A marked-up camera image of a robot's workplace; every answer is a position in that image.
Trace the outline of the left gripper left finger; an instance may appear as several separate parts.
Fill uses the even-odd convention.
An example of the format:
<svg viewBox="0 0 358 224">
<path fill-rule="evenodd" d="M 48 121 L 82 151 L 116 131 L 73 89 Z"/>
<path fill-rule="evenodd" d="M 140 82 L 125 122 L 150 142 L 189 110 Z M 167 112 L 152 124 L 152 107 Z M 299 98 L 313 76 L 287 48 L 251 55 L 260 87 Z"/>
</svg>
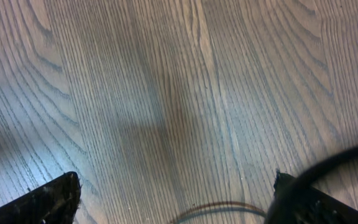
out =
<svg viewBox="0 0 358 224">
<path fill-rule="evenodd" d="M 67 172 L 1 206 L 0 224 L 72 224 L 80 197 L 78 174 Z"/>
</svg>

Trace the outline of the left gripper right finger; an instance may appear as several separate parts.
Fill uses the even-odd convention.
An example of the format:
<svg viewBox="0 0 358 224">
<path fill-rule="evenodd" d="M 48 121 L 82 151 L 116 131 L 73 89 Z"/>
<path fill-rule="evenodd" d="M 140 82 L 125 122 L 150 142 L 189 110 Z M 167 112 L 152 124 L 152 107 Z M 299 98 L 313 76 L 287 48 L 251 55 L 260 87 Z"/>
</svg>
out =
<svg viewBox="0 0 358 224">
<path fill-rule="evenodd" d="M 358 210 L 311 186 L 318 177 L 310 171 L 299 177 L 277 172 L 274 223 L 358 224 Z"/>
</svg>

